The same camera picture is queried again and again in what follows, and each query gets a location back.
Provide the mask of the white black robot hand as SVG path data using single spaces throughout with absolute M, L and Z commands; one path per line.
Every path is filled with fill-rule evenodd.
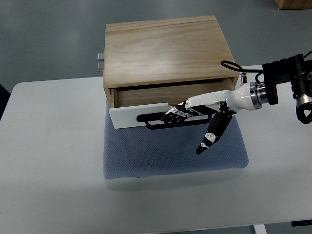
M 234 91 L 223 90 L 190 97 L 167 111 L 161 121 L 182 123 L 192 117 L 212 116 L 205 136 L 196 149 L 196 153 L 200 154 L 221 138 L 232 115 L 242 109 L 255 110 L 249 83 L 243 84 Z

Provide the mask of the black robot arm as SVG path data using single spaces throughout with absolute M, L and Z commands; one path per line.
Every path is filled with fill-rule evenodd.
M 242 83 L 247 82 L 246 74 L 255 73 L 255 82 L 250 83 L 251 99 L 256 109 L 263 103 L 278 103 L 277 85 L 290 83 L 292 97 L 296 100 L 296 116 L 303 124 L 312 122 L 312 61 L 306 60 L 311 54 L 298 54 L 262 65 L 261 69 L 244 69 L 235 62 L 223 60 L 220 64 L 242 75 Z

